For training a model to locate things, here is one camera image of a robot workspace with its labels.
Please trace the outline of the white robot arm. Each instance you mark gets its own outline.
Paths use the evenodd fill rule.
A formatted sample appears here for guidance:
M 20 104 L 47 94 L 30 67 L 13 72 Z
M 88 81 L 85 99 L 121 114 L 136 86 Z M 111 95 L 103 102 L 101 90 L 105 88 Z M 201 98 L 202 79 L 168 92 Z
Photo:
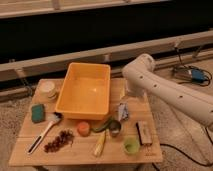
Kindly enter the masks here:
M 125 92 L 142 97 L 148 91 L 213 132 L 213 96 L 159 77 L 154 68 L 155 60 L 147 53 L 125 65 Z

